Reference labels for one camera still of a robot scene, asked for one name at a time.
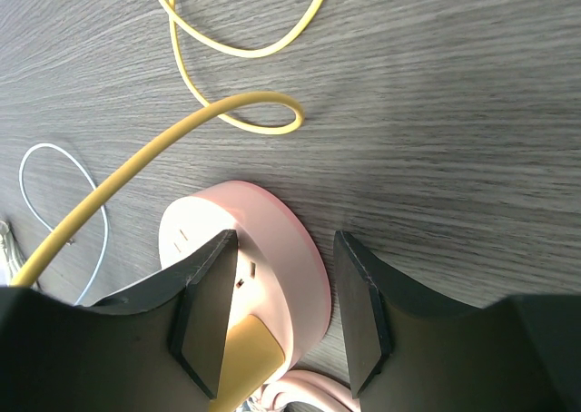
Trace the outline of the pink round power socket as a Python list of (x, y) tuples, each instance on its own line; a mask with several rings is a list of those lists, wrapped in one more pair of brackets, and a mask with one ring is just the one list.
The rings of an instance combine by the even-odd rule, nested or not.
[(284, 353), (280, 378), (325, 335), (330, 282), (306, 228), (276, 196), (246, 181), (226, 181), (182, 197), (162, 215), (158, 248), (168, 268), (224, 230), (238, 236), (229, 325), (260, 319)]

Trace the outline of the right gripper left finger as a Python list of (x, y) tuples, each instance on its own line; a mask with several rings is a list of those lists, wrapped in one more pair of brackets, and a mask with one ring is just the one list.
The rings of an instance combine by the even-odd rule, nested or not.
[(237, 266), (222, 231), (91, 307), (1, 290), (4, 411), (206, 411), (217, 397)]

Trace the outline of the orange charger plug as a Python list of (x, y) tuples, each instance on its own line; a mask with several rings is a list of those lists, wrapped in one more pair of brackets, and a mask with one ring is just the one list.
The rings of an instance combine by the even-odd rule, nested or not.
[(248, 315), (226, 336), (217, 397), (211, 412), (239, 407), (284, 363), (284, 352), (264, 323)]

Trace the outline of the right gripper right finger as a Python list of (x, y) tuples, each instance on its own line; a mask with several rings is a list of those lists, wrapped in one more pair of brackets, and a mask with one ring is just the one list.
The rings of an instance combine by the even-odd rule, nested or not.
[(513, 295), (477, 308), (333, 241), (350, 389), (364, 411), (577, 411), (580, 298)]

